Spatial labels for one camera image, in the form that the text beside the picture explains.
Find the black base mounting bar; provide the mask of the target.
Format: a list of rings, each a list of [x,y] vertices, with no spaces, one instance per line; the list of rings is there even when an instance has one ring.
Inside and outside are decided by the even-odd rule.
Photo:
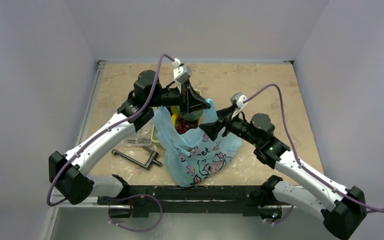
[[[289,204],[275,199],[280,178],[262,185],[127,185],[116,197],[100,196],[97,204],[110,208],[113,218],[146,218],[150,213],[241,214],[277,221]]]

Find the green netted fake melon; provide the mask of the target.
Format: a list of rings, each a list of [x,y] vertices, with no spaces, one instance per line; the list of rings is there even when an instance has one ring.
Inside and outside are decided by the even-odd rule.
[[[189,113],[181,112],[180,117],[185,121],[193,122],[193,121],[198,121],[203,116],[203,114],[204,114],[203,110],[197,110]]]

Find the pale green plastic basket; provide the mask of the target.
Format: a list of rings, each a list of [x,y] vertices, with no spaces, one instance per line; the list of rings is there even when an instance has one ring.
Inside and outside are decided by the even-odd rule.
[[[200,89],[195,89],[195,91],[201,95],[201,90]],[[200,119],[198,120],[198,123],[201,123],[204,119],[204,114],[200,117]],[[160,140],[158,139],[157,137],[157,129],[155,127],[155,125],[153,125],[153,128],[152,128],[152,133],[151,133],[151,142],[153,144],[155,144],[156,146],[161,146],[160,144]]]

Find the yellow fake banana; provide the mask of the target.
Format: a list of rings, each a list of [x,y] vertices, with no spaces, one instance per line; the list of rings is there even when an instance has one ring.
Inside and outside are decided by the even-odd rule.
[[[177,123],[177,120],[180,118],[180,114],[179,113],[173,113],[171,115],[171,121],[174,125],[176,125]]]

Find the light blue plastic bag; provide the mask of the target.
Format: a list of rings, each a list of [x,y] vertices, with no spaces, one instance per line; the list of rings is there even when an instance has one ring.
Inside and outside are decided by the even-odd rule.
[[[219,132],[211,140],[200,128],[179,134],[166,107],[158,107],[153,122],[160,145],[165,149],[164,163],[177,185],[188,188],[223,170],[236,156],[242,141],[230,133]]]

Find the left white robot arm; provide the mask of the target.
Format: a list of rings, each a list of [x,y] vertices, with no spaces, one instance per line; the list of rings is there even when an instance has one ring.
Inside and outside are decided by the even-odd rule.
[[[136,133],[154,117],[154,107],[178,106],[192,113],[209,109],[210,103],[190,83],[191,75],[182,73],[173,83],[162,87],[154,70],[142,71],[133,84],[127,100],[112,117],[87,140],[66,153],[55,151],[48,158],[49,181],[63,199],[56,203],[47,197],[50,207],[64,201],[72,205],[88,197],[110,197],[118,205],[129,199],[128,184],[120,176],[92,177],[93,167],[122,140]]]

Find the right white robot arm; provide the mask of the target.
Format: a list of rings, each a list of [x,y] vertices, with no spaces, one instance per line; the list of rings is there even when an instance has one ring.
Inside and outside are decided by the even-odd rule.
[[[298,185],[271,176],[261,189],[260,196],[268,204],[286,202],[320,219],[333,236],[348,240],[366,218],[368,212],[364,192],[357,186],[346,187],[297,157],[293,150],[275,135],[270,117],[256,113],[250,121],[234,115],[228,107],[216,112],[216,119],[199,125],[215,140],[233,134],[254,145],[256,158],[264,165],[293,179]]]

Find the dark red fake grapes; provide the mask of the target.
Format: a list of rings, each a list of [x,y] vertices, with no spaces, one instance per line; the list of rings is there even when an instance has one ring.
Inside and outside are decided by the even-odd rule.
[[[186,133],[187,131],[191,129],[196,129],[198,127],[199,122],[197,120],[195,121],[188,121],[184,120],[182,118],[179,118],[174,127],[178,134],[182,135]]]

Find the clear plastic screw box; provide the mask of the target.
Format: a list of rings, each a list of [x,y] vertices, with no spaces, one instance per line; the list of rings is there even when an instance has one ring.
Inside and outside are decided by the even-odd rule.
[[[104,109],[100,115],[99,125],[105,125],[115,112],[116,111],[113,109]],[[117,144],[116,148],[141,148],[142,146],[151,146],[153,127],[153,120],[148,121],[138,132],[131,134],[127,138],[123,139],[119,144]]]

